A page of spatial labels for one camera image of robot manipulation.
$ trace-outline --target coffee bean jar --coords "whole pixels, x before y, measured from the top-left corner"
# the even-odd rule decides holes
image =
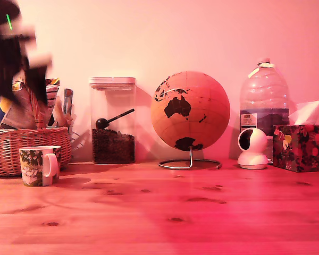
[[[135,93],[132,77],[92,77],[91,130],[93,162],[135,162]]]

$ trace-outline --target scoop handle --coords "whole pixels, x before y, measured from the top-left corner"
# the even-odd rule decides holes
[[[117,120],[118,118],[123,117],[123,116],[126,116],[127,114],[132,113],[132,112],[134,112],[134,111],[135,111],[135,109],[128,110],[128,111],[126,111],[125,113],[122,113],[122,114],[120,114],[120,115],[118,115],[118,116],[116,116],[116,117],[113,117],[112,119],[108,120],[107,122],[110,123],[110,122],[112,122],[112,121],[115,121],[115,120]]]

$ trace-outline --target wicker basket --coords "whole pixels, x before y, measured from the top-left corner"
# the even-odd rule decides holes
[[[69,163],[72,157],[72,145],[66,127],[1,129],[0,176],[21,175],[19,148],[29,146],[61,146],[61,167]]]

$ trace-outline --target wood grain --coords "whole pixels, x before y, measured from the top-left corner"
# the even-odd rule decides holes
[[[0,254],[319,254],[319,172],[69,164],[0,178]]]

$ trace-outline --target water bottle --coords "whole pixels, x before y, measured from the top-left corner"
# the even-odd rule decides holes
[[[288,87],[269,58],[258,61],[240,93],[240,131],[258,128],[267,136],[264,154],[273,160],[274,125],[289,125]]]

